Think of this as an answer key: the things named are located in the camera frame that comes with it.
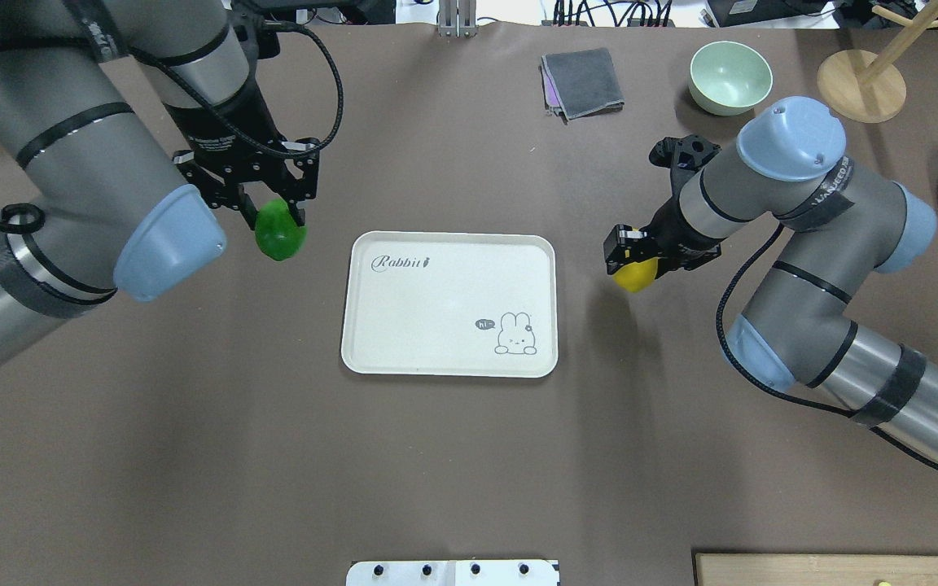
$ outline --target green ball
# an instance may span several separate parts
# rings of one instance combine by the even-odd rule
[[[291,259],[306,240],[306,226],[291,218],[283,199],[269,201],[256,216],[256,244],[273,260]]]

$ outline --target cutting board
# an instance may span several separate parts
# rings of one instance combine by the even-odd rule
[[[697,553],[697,586],[938,586],[938,557]]]

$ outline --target light blue plastic cap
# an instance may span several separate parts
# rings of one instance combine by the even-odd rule
[[[784,392],[794,385],[794,375],[745,316],[737,316],[726,333],[726,342],[744,370],[767,387]]]
[[[778,100],[737,136],[741,160],[778,181],[807,181],[831,170],[845,155],[845,129],[813,98]]]
[[[115,285],[152,301],[226,249],[226,234],[190,183],[165,196],[142,219],[115,265]]]
[[[905,269],[914,259],[923,255],[936,236],[936,213],[930,205],[914,196],[907,188],[900,186],[907,200],[907,220],[904,221],[904,233],[896,250],[881,265],[874,267],[881,273],[896,272]]]

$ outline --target mint green bowl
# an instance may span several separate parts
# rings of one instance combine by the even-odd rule
[[[733,41],[704,45],[690,59],[690,95],[716,116],[750,111],[774,88],[774,72],[759,52]]]

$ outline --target round wooden base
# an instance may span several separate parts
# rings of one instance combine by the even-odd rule
[[[846,118],[868,123],[900,114],[907,99],[907,83],[900,70],[890,64],[870,82],[860,82],[860,73],[876,57],[870,51],[851,49],[824,59],[816,72],[816,85],[827,105]]]

